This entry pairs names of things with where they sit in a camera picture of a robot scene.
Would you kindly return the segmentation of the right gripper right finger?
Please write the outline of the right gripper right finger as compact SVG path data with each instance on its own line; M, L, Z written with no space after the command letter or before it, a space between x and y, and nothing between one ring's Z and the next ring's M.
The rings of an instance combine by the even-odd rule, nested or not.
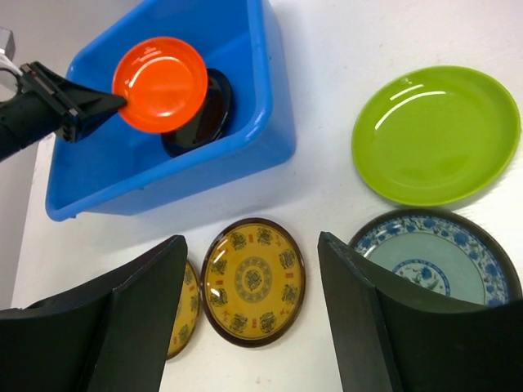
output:
M329 232L318 253L345 391L521 390L521 301L489 307L431 292Z

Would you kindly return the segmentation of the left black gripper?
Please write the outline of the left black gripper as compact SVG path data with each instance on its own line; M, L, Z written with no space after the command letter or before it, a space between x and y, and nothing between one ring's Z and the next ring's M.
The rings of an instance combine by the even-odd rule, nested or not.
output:
M67 142L90 136L127 101L71 82L34 61L21 65L16 93L1 103L1 160L56 133Z

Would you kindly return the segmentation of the yellow patterned plate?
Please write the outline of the yellow patterned plate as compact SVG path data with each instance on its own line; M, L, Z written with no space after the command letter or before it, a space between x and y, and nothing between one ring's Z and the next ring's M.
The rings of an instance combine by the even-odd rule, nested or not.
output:
M187 261L167 360L177 356L188 345L196 329L200 310L199 274L193 263Z
M261 217L225 227L212 241L200 274L203 310L230 343L257 348L282 337L300 314L306 269L293 236Z

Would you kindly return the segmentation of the black plate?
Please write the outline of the black plate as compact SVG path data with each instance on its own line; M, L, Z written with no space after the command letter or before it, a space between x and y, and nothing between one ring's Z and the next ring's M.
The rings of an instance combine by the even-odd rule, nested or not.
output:
M208 90L198 113L183 127L161 135L167 154L175 158L219 139L233 109L229 79L218 69L207 69Z

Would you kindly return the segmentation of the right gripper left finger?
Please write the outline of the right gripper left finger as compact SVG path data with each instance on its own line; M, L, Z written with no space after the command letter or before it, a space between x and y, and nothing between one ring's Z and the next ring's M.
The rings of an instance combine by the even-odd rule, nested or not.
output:
M133 261L1 312L3 391L157 391L188 248L173 235Z

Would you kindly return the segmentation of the orange plate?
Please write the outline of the orange plate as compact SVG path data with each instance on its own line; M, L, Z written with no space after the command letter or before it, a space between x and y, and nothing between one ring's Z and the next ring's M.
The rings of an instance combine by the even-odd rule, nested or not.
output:
M161 134L185 126L208 90L203 57L189 43L154 37L137 43L119 61L112 92L127 104L118 110L131 127Z

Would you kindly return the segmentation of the lime green plate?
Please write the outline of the lime green plate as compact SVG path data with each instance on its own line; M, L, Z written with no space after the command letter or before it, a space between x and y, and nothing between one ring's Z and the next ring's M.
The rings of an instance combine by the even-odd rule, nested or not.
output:
M521 138L516 100L495 78L455 65L376 91L353 128L355 169L375 193L413 207L461 202L492 185Z

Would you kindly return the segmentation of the blue floral plate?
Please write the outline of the blue floral plate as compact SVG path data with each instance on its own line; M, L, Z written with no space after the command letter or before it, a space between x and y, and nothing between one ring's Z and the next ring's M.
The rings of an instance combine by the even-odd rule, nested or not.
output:
M349 245L429 291L496 307L522 297L516 268L487 231L440 209L402 208L365 224Z

